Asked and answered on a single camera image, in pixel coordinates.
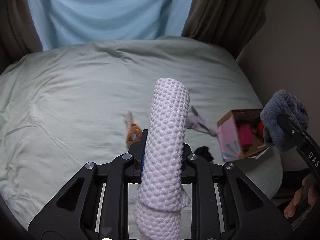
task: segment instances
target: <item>wall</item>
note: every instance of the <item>wall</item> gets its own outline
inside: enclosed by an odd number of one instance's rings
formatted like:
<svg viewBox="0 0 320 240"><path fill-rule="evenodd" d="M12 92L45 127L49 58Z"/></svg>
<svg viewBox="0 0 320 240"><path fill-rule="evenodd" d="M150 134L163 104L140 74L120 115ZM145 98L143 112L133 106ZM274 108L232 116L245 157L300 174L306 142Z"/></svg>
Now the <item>wall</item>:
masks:
<svg viewBox="0 0 320 240"><path fill-rule="evenodd" d="M320 10L314 0L268 0L266 16L237 61L263 104L281 88L296 95L320 144ZM282 154L282 161L285 171L306 167L295 151Z"/></svg>

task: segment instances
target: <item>light blue curtain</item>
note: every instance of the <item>light blue curtain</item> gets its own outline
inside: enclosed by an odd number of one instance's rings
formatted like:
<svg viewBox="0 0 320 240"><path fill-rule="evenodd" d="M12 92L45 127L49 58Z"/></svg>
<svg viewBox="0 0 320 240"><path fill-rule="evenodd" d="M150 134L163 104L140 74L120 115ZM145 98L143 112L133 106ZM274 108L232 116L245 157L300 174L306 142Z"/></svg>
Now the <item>light blue curtain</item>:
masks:
<svg viewBox="0 0 320 240"><path fill-rule="evenodd" d="M90 40L180 36L192 0L28 0L44 50Z"/></svg>

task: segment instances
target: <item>pink object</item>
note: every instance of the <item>pink object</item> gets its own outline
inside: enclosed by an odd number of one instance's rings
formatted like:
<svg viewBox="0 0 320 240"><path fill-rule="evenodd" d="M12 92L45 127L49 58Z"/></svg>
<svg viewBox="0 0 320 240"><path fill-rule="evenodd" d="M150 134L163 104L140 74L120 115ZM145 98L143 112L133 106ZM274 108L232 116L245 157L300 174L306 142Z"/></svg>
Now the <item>pink object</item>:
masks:
<svg viewBox="0 0 320 240"><path fill-rule="evenodd" d="M250 124L242 124L238 127L239 141L242 147L252 146L252 135Z"/></svg>
<svg viewBox="0 0 320 240"><path fill-rule="evenodd" d="M223 160L225 162L237 160L241 149L238 143L238 133L234 117L230 117L220 125L218 130L218 141Z"/></svg>

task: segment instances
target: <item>cardboard box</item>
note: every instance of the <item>cardboard box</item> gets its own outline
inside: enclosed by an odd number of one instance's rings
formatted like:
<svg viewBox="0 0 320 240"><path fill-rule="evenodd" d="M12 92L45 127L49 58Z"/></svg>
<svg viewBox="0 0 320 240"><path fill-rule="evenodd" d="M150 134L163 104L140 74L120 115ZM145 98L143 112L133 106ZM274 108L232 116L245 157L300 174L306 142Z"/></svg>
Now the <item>cardboard box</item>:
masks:
<svg viewBox="0 0 320 240"><path fill-rule="evenodd" d="M260 157L261 153L268 148L264 144L263 137L252 132L252 146L243 149L238 135L237 125L250 123L254 128L260 121L261 111L262 109L231 110L218 121L218 141L225 162L247 157Z"/></svg>

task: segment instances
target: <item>metal screw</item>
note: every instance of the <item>metal screw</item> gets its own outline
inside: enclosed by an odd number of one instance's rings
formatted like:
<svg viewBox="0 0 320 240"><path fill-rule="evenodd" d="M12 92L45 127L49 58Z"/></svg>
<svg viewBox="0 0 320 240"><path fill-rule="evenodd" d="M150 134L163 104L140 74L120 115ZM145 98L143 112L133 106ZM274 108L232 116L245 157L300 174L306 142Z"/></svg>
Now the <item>metal screw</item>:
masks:
<svg viewBox="0 0 320 240"><path fill-rule="evenodd" d="M188 158L192 161L195 161L196 159L198 159L198 155L192 153L188 155Z"/></svg>
<svg viewBox="0 0 320 240"><path fill-rule="evenodd" d="M88 169L88 170L92 169L93 167L94 167L94 163L92 163L92 162L89 162L89 163L85 164L85 168Z"/></svg>
<svg viewBox="0 0 320 240"><path fill-rule="evenodd" d="M226 168L228 170L233 170L235 168L235 165L233 163L226 163Z"/></svg>
<svg viewBox="0 0 320 240"><path fill-rule="evenodd" d="M122 159L124 160L130 160L132 157L132 155L130 153L125 153L124 155L122 155Z"/></svg>

